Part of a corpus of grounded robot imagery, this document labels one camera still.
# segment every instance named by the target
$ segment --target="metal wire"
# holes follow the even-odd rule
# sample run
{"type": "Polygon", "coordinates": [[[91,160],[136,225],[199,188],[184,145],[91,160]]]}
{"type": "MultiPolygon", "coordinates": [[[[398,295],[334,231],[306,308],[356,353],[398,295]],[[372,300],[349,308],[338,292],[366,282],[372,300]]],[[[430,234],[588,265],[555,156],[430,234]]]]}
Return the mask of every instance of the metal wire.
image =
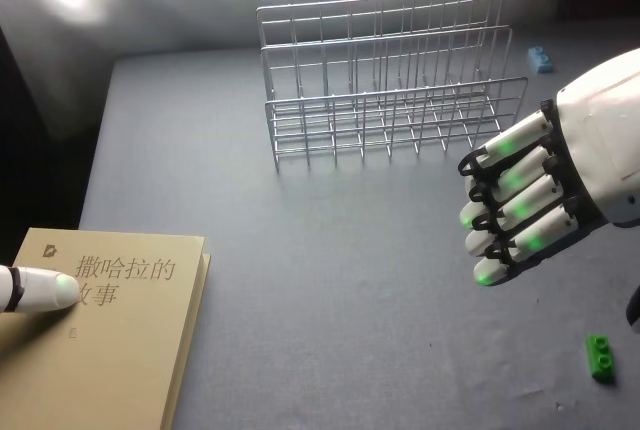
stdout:
{"type": "Polygon", "coordinates": [[[453,139],[517,118],[526,78],[504,78],[503,0],[258,0],[274,162],[453,139]]]}

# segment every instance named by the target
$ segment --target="white backdrop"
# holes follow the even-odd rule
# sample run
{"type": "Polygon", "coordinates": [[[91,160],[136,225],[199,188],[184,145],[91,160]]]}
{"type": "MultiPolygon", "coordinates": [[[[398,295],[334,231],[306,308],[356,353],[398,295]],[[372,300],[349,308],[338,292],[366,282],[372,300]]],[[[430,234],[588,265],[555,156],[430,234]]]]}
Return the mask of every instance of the white backdrop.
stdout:
{"type": "MultiPolygon", "coordinates": [[[[503,22],[547,20],[556,3],[506,0],[503,22]]],[[[257,46],[255,8],[255,0],[0,0],[0,27],[51,135],[64,138],[99,121],[116,59],[257,46]]]]}

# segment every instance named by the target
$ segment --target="table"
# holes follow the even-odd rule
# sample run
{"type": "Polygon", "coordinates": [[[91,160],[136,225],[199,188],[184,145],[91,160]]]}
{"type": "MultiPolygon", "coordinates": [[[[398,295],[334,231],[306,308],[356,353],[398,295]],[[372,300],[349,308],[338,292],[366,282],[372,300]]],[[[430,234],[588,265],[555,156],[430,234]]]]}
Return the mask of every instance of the table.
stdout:
{"type": "MultiPolygon", "coordinates": [[[[529,74],[534,45],[556,68],[531,76],[522,115],[639,30],[516,29],[509,74],[529,74]]],[[[256,49],[113,73],[80,228],[202,235],[213,254],[175,428],[635,428],[637,230],[600,229],[479,287],[458,222],[462,147],[283,160],[278,174],[264,100],[256,49]],[[616,387],[591,380],[588,333],[610,337],[616,387]]]]}

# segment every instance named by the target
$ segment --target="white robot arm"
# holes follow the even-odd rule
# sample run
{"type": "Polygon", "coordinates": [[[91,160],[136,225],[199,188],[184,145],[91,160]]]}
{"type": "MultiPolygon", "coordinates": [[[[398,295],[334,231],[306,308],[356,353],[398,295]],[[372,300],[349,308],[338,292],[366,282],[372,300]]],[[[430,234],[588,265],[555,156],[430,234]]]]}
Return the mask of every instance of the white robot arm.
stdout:
{"type": "Polygon", "coordinates": [[[80,301],[75,278],[52,270],[0,265],[0,313],[46,312],[80,301]]]}
{"type": "Polygon", "coordinates": [[[508,281],[607,222],[637,225],[640,49],[585,73],[458,169],[471,200],[460,219],[472,229],[467,251],[483,257],[474,268],[481,285],[508,281]]]}

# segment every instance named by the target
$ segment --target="green toy block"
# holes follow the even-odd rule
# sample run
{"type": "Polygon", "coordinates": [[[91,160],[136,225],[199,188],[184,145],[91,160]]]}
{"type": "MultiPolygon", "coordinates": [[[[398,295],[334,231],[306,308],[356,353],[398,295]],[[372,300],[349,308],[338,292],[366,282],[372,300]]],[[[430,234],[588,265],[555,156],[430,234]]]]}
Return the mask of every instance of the green toy block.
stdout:
{"type": "Polygon", "coordinates": [[[609,339],[603,335],[588,335],[587,357],[593,379],[600,383],[613,383],[615,367],[609,339]]]}

